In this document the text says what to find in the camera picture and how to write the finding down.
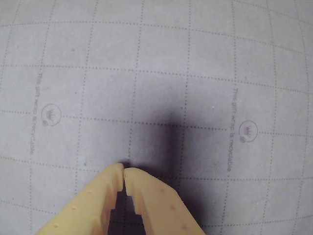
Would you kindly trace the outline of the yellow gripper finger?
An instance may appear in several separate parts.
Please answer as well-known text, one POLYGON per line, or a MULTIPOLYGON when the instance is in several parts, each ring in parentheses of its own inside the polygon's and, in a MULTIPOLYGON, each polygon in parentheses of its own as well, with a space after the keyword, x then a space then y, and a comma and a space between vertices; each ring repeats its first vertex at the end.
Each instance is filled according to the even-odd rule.
POLYGON ((203 235, 204 231, 169 185, 138 168, 124 170, 126 194, 147 235, 203 235))
POLYGON ((97 174, 37 235, 106 235, 117 193, 123 190, 124 166, 111 164, 97 174))

